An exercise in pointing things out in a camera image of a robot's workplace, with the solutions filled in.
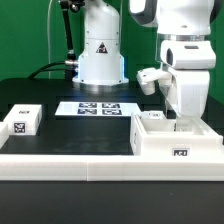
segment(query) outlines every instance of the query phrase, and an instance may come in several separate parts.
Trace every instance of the black label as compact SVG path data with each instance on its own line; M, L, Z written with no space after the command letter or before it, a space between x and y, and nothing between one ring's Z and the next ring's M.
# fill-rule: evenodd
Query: black label
M26 133L26 124L22 122L14 123L15 133Z
M173 156L188 156L189 149L173 149Z

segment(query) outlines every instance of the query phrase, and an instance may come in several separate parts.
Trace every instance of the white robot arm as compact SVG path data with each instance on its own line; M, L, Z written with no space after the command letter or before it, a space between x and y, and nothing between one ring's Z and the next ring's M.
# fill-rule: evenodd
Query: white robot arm
M210 23L221 8L221 0L129 1L133 18L144 26L158 26L156 60L161 68L144 69L137 79L145 94L154 92L158 80L168 107L177 116L201 116L208 87L208 69L216 56L206 37Z
M113 91L128 84L124 77L124 58L119 52L120 47L120 18L119 13L103 0L59 0L61 5L68 45L69 70L75 87L91 91ZM78 58L75 66L72 60L76 59L72 46L71 30L68 18L68 9L78 12L84 9L85 39L84 51Z

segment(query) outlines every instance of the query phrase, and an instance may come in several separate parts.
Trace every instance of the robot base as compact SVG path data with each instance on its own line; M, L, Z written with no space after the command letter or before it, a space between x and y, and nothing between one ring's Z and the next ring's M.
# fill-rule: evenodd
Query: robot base
M97 84L88 84L81 82L78 78L73 78L73 87L77 89L83 89L90 92L114 92L120 89L128 89L129 82L128 79L124 79L123 82L114 85L97 85Z

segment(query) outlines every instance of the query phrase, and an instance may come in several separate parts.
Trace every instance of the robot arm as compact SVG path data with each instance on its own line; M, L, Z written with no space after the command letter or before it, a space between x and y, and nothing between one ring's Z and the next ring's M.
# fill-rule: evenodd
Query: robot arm
M205 37L211 33L210 22L222 1L143 0L139 8L134 1L129 3L131 15L139 24L158 26L156 59L161 68L138 72L143 92L153 93L152 82L158 80L168 107L177 116L201 117L208 94L208 69L214 68L216 62Z
M138 24L142 26L157 26L157 2L158 0L130 0L129 11Z

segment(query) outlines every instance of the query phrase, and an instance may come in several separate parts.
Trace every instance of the small white block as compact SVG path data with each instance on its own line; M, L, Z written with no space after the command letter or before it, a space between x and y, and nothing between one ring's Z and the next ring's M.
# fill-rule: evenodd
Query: small white block
M9 138L8 125L6 122L0 122L0 148Z
M4 122L8 123L9 135L36 135L41 118L41 105L15 104Z

